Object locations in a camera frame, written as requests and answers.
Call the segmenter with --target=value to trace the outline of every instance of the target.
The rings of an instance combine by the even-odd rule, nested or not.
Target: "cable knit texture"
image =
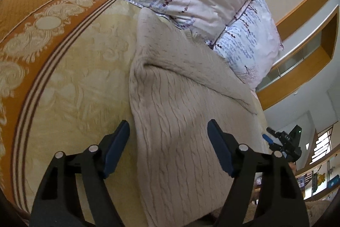
[[[138,19],[129,90],[149,226],[183,226],[223,205],[232,179],[207,136],[210,119],[239,143],[268,149],[263,111],[249,88],[206,45],[147,8]]]

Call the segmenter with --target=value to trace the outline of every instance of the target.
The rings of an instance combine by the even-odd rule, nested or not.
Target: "patterned bedspread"
[[[0,0],[0,184],[21,209],[57,151],[82,152],[126,119],[130,140],[105,183],[125,225],[147,226],[129,100],[140,11],[124,0]]]

